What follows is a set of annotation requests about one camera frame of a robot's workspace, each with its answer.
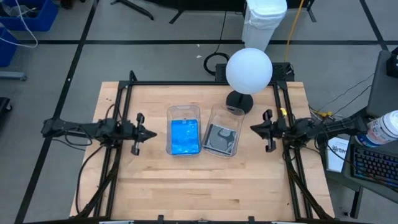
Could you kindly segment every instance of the blue bin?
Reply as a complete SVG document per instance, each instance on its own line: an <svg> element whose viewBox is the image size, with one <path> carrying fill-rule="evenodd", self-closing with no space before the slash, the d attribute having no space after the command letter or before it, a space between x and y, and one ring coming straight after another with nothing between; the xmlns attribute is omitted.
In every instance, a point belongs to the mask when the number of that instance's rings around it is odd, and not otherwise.
<svg viewBox="0 0 398 224"><path fill-rule="evenodd" d="M12 7L16 6L15 0L3 0L3 3ZM19 5L40 9L35 18L26 18L24 21L31 31L48 31L58 14L57 6L51 0L18 0ZM0 17L0 22L9 30L26 30L20 17Z"/></svg>
<svg viewBox="0 0 398 224"><path fill-rule="evenodd" d="M0 27L0 37L12 43L18 43L18 40L4 27ZM16 50L16 45L0 40L0 67L6 67L10 65Z"/></svg>

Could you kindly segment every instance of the black lamp stand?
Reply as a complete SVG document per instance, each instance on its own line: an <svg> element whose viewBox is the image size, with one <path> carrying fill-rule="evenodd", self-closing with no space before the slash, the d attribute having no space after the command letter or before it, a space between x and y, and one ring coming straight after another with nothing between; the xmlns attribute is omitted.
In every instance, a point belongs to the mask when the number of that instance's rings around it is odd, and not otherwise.
<svg viewBox="0 0 398 224"><path fill-rule="evenodd" d="M239 108L247 114L253 107L253 97L251 95L238 93L237 91L232 91L226 97L226 105Z"/></svg>

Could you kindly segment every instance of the wooden tabletop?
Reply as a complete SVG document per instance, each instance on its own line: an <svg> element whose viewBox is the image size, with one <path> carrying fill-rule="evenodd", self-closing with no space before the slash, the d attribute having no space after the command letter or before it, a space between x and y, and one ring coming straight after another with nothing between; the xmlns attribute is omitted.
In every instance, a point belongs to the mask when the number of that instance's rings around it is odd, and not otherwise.
<svg viewBox="0 0 398 224"><path fill-rule="evenodd" d="M295 117L309 117L303 83L288 84ZM106 110L115 101L117 87L117 82L102 84L94 121L104 118ZM277 141L274 152L266 153L267 142L249 128L262 122L265 110L272 109L277 114L272 87L253 95L254 106L244 118L238 152L234 157L223 159L206 151L196 157L184 158L166 153L166 110L169 106L199 106L204 135L211 107L224 104L231 91L230 86L133 87L128 118L135 122L136 114L142 113L146 117L144 126L156 132L157 137L140 144L139 156L130 153L132 141L124 141L112 219L156 220L158 215L164 215L166 220L246 221L248 216L254 216L256 221L294 220L281 141ZM96 148L97 142L87 147L85 159ZM97 189L104 152L103 149L95 155L82 173L80 208ZM309 191L334 217L320 156L303 149L302 160ZM301 214L305 217L298 188L297 192ZM101 214L104 214L107 198L106 192Z"/></svg>

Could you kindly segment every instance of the gray floor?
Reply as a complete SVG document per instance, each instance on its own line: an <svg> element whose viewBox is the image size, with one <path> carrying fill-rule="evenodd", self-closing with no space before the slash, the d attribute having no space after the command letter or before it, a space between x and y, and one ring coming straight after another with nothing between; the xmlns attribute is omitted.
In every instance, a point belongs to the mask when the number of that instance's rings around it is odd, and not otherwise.
<svg viewBox="0 0 398 224"><path fill-rule="evenodd" d="M60 9L50 31L35 35L40 40L79 40L93 0L79 1L73 10ZM184 12L174 25L169 24L176 10L135 1L149 10L155 21L109 1L101 0L88 40L189 40L218 39L223 12ZM396 0L366 0L384 40L398 40ZM289 10L272 39L286 40L296 10ZM359 0L316 0L312 23L301 14L293 40L377 40ZM227 14L223 39L240 39L243 18ZM25 32L14 32L19 39L30 39ZM389 45L390 50L396 46ZM14 110L0 134L0 222L12 223L22 201L43 139L42 121L52 116L69 71L77 45L42 44L36 49L19 47L12 64L1 71L22 71L26 82L0 81L0 96L10 97ZM126 79L134 70L140 80L212 80L203 69L204 57L216 45L85 45L78 62L62 118L90 122L101 82ZM220 52L233 54L242 45L221 45ZM344 92L374 72L380 45L291 45L289 62L296 79L304 82L314 108ZM273 62L282 62L284 45L270 45L266 53ZM335 111L370 85L371 80L349 92L325 110ZM340 114L348 116L367 103L364 94ZM52 143L26 222L66 218L76 187L83 153ZM329 181L333 208L338 218L350 209L353 192ZM365 190L358 221L394 223L398 205Z"/></svg>

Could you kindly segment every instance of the keyboard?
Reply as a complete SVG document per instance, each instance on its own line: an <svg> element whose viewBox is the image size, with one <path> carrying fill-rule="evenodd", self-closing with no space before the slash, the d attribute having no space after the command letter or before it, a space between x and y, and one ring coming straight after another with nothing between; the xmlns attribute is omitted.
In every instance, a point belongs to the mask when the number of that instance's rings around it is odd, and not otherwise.
<svg viewBox="0 0 398 224"><path fill-rule="evenodd" d="M398 157L355 148L351 153L351 161L355 166L351 168L353 177L380 184L377 179L398 188Z"/></svg>

